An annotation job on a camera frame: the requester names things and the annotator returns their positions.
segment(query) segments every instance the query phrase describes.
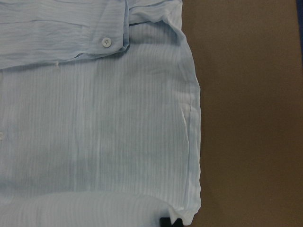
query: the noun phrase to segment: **dark blue edge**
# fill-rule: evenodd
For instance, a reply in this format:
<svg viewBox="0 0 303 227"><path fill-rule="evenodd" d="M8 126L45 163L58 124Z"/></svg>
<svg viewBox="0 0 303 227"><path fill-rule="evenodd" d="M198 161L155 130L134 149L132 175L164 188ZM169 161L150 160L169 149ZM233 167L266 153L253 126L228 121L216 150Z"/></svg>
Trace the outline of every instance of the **dark blue edge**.
<svg viewBox="0 0 303 227"><path fill-rule="evenodd" d="M303 0L297 1L297 13L298 13L298 22L299 22L299 31L300 31L300 43L301 43L301 56L303 54Z"/></svg>

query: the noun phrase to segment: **shirt sleeve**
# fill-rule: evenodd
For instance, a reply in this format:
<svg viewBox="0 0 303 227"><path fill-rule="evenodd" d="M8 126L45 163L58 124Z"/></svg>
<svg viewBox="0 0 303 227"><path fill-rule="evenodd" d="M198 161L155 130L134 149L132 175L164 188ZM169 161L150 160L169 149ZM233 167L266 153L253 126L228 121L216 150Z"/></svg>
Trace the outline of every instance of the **shirt sleeve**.
<svg viewBox="0 0 303 227"><path fill-rule="evenodd" d="M129 45L125 0L0 1L0 69L95 59Z"/></svg>

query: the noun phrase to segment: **button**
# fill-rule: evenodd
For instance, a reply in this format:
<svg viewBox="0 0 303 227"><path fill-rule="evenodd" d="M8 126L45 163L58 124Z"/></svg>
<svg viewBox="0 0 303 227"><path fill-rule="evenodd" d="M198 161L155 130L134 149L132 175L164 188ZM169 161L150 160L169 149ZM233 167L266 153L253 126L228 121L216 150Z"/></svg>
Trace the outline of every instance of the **button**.
<svg viewBox="0 0 303 227"><path fill-rule="evenodd" d="M112 44L112 40L110 38L107 38L105 37L103 40L102 40L102 45L104 47L110 47Z"/></svg>

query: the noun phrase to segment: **folded shirt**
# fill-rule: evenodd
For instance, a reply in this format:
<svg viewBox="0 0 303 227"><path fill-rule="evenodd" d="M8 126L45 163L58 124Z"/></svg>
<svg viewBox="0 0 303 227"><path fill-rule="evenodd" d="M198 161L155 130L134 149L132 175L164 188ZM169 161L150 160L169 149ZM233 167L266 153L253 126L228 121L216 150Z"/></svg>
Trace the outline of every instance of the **folded shirt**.
<svg viewBox="0 0 303 227"><path fill-rule="evenodd" d="M0 226L156 227L200 200L180 0L0 0Z"/></svg>

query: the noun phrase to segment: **brown background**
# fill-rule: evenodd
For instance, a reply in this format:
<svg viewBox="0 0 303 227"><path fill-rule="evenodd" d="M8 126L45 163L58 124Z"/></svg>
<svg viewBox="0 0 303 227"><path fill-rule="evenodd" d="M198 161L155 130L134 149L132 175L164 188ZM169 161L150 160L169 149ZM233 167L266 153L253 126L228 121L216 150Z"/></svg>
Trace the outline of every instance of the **brown background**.
<svg viewBox="0 0 303 227"><path fill-rule="evenodd" d="M192 227L303 227L295 0L184 0L201 86L202 208Z"/></svg>

